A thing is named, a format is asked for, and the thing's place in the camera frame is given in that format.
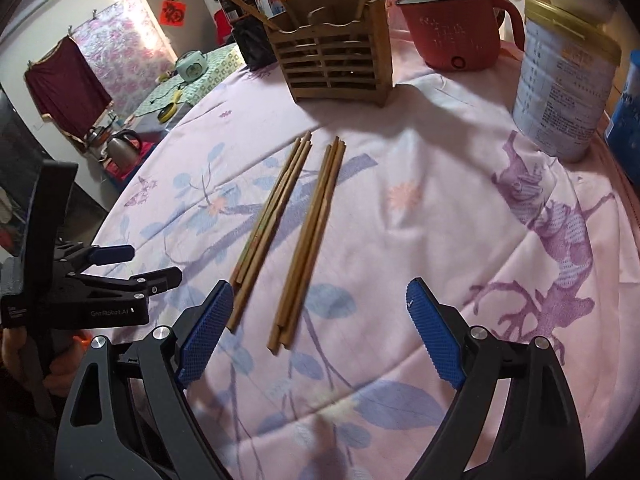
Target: gold can lid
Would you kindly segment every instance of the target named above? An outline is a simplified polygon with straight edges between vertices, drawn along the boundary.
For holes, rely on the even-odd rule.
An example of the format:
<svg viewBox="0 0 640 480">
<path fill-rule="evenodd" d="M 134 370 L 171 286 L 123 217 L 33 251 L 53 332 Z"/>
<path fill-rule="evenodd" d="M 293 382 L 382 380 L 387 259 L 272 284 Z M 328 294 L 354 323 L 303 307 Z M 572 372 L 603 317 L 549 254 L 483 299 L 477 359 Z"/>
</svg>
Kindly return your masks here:
<svg viewBox="0 0 640 480">
<path fill-rule="evenodd" d="M 539 0 L 526 0 L 524 14 L 528 20 L 561 34 L 585 50 L 620 66 L 622 49 L 619 44 L 591 23 Z"/>
</svg>

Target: red electric pot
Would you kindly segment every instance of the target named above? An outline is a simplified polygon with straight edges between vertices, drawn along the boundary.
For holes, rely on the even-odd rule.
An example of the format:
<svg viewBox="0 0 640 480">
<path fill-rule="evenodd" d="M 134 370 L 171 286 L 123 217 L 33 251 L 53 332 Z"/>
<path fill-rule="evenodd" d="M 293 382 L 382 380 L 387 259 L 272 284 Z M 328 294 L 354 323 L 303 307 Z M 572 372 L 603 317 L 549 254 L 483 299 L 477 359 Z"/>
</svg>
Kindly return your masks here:
<svg viewBox="0 0 640 480">
<path fill-rule="evenodd" d="M 424 62 L 438 70 L 483 70 L 500 54 L 494 7 L 511 18 L 516 46 L 524 50 L 524 26 L 509 0 L 398 0 Z"/>
</svg>

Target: door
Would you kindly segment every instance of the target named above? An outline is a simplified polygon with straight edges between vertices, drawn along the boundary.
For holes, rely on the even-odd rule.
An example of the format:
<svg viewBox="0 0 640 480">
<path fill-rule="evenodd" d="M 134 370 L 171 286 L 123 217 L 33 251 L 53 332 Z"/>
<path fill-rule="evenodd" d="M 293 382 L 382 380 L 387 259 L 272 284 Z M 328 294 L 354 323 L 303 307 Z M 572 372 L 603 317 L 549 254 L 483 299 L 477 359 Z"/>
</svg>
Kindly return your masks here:
<svg viewBox="0 0 640 480">
<path fill-rule="evenodd" d="M 147 0 L 158 22 L 163 0 Z M 203 54 L 218 46 L 216 24 L 204 0 L 178 0 L 186 5 L 184 22 L 181 27 L 160 25 L 178 57 L 190 50 L 199 50 Z"/>
</svg>

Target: pink tablecloth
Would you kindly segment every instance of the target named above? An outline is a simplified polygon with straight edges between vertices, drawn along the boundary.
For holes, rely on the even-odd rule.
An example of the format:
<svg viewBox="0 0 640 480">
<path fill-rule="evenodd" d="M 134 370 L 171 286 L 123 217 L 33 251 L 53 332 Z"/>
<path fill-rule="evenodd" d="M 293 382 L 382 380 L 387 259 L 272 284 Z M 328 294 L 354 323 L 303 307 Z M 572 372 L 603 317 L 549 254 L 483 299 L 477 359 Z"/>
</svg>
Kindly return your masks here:
<svg viewBox="0 0 640 480">
<path fill-rule="evenodd" d="M 128 276 L 178 265 L 152 322 L 172 323 L 228 278 L 289 145 L 314 147 L 236 335 L 227 332 L 187 397 L 239 480 L 404 479 L 454 391 L 412 325 L 404 290 L 421 276 L 471 324 L 553 343 L 575 398 L 588 469 L 638 406 L 638 203 L 603 143 L 564 166 L 516 133 L 520 65 L 441 75 L 394 41 L 385 108 L 294 104 L 276 67 L 236 72 L 158 146 L 97 242 L 128 242 Z M 322 152 L 347 144 L 294 351 L 266 341 Z M 508 385 L 473 458 L 486 457 Z"/>
</svg>

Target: yellow item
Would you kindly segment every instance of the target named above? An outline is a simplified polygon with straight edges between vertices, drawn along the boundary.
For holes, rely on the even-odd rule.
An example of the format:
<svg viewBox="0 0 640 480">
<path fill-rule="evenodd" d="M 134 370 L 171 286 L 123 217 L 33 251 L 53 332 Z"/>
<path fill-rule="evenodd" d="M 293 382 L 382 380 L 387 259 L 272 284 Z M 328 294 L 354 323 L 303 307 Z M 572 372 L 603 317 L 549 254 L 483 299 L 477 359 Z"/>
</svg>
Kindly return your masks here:
<svg viewBox="0 0 640 480">
<path fill-rule="evenodd" d="M 526 0 L 524 14 L 528 20 L 562 34 L 585 50 L 620 66 L 622 50 L 619 44 L 591 23 L 539 0 Z"/>
<path fill-rule="evenodd" d="M 182 90 L 176 91 L 174 96 L 171 98 L 171 102 L 158 112 L 158 122 L 160 124 L 164 124 L 165 122 L 167 122 L 178 111 L 177 102 L 180 97 L 182 97 Z"/>
</svg>

